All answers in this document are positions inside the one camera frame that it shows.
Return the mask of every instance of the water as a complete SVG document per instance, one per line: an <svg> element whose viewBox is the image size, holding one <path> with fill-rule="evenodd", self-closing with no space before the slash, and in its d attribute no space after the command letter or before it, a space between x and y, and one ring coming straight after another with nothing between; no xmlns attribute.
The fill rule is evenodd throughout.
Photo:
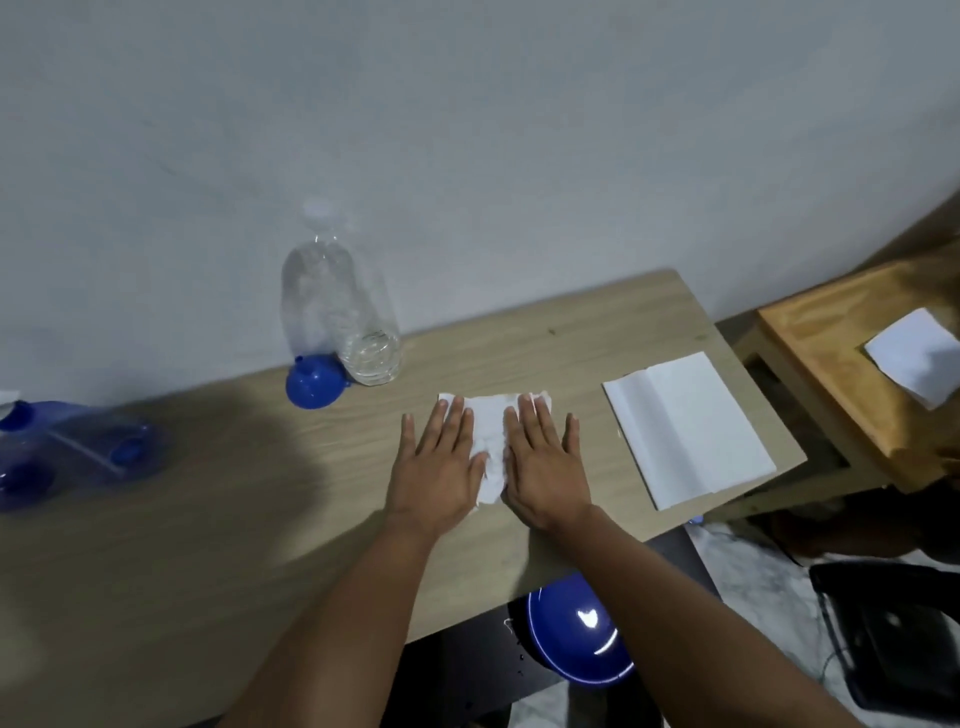
<svg viewBox="0 0 960 728"><path fill-rule="evenodd" d="M338 350L340 360L360 384L386 384L396 378L402 361L400 338L386 331L352 333Z"/></svg>

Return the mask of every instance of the forearm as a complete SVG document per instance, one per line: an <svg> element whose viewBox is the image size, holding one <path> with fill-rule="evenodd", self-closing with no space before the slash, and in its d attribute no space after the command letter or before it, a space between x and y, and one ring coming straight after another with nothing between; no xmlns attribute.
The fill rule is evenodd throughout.
<svg viewBox="0 0 960 728"><path fill-rule="evenodd" d="M671 725L858 725L750 624L599 508L557 540Z"/></svg>
<svg viewBox="0 0 960 728"><path fill-rule="evenodd" d="M387 520L287 631L221 725L378 725L432 545L416 528Z"/></svg>

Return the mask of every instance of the blue plastic bowl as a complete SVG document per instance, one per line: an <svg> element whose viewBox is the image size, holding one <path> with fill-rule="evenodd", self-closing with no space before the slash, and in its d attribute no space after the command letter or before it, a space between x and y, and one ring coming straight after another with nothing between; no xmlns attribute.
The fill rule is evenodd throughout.
<svg viewBox="0 0 960 728"><path fill-rule="evenodd" d="M579 573L529 593L527 621L540 656L571 683L606 688L634 670L610 615Z"/></svg>

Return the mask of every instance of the marble floor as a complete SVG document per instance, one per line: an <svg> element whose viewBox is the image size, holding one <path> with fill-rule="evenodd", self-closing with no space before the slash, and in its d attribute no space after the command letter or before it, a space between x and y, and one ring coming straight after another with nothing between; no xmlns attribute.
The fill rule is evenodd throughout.
<svg viewBox="0 0 960 728"><path fill-rule="evenodd" d="M870 728L941 725L856 707L838 661L830 657L833 647L805 567L797 566L773 547L734 535L722 523L686 528L724 602L766 635L807 675L821 682L864 725ZM920 552L902 560L948 568ZM603 708L602 698L561 683L516 703L510 726L597 728L603 724Z"/></svg>

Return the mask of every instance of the wooden furniture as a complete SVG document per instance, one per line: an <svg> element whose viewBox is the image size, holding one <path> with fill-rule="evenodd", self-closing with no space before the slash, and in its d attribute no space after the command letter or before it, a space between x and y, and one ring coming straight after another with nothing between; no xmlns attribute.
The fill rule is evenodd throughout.
<svg viewBox="0 0 960 728"><path fill-rule="evenodd" d="M303 411L274 369L145 405L170 467L125 493L54 499L0 520L4 725L174 728L222 712L306 601L376 528L402 412L438 393L548 390L582 423L597 503L649 539L756 483L658 512L601 382L708 354L779 471L804 456L680 277L659 272L405 343L397 381ZM503 504L430 559L410 626L421 637L562 575Z"/></svg>
<svg viewBox="0 0 960 728"><path fill-rule="evenodd" d="M850 466L771 484L708 518L742 518L889 484L911 493L956 473L960 396L927 411L863 351L924 306L960 334L960 241L761 308L734 349L745 363L758 357L773 371Z"/></svg>

